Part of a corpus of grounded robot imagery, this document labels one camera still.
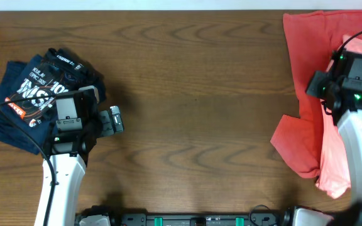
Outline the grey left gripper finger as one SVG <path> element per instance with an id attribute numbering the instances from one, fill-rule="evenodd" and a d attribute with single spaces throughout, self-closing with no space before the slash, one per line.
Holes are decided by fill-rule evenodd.
<path id="1" fill-rule="evenodd" d="M 124 132 L 124 125 L 121 117 L 121 112 L 118 106 L 111 106 L 111 118 L 112 118 L 112 127 L 114 129 L 114 133 L 122 133 Z"/>
<path id="2" fill-rule="evenodd" d="M 112 126 L 111 114 L 107 110 L 104 110 L 99 113 L 99 118 L 102 122 L 100 137 L 112 136 L 114 134 L 114 129 Z"/>

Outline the red printed t-shirt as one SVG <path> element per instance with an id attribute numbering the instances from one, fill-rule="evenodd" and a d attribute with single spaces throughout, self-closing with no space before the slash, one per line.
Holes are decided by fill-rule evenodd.
<path id="1" fill-rule="evenodd" d="M 284 14 L 283 28 L 300 116 L 282 116 L 271 144 L 299 176 L 319 177 L 325 112 L 305 91 L 314 72 L 328 67 L 343 36 L 362 31 L 362 10 Z"/>

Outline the light pink t-shirt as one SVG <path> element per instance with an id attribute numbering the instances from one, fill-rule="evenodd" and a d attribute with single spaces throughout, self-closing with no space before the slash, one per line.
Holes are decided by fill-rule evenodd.
<path id="1" fill-rule="evenodd" d="M 362 40 L 355 38 L 351 40 L 346 49 L 362 53 Z M 323 137 L 321 149 L 320 176 L 316 186 L 327 193 L 331 198 L 337 199 L 351 188 L 349 179 L 349 168 L 346 152 L 337 127 L 333 124 L 332 117 L 322 114 Z"/>

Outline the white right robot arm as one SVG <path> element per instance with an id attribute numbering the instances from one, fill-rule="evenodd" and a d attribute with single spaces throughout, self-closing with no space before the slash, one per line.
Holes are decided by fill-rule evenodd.
<path id="1" fill-rule="evenodd" d="M 285 216 L 289 225 L 362 225 L 362 54 L 340 49 L 326 72 L 316 71 L 306 93 L 321 100 L 344 143 L 353 202 L 327 214 L 295 207 Z"/>

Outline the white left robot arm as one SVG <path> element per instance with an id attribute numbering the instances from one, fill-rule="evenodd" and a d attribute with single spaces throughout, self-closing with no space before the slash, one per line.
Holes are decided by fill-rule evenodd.
<path id="1" fill-rule="evenodd" d="M 55 97 L 57 120 L 43 145 L 43 185 L 35 225 L 74 225 L 80 184 L 97 139 L 124 131 L 119 107 L 99 111 L 95 86 Z"/>

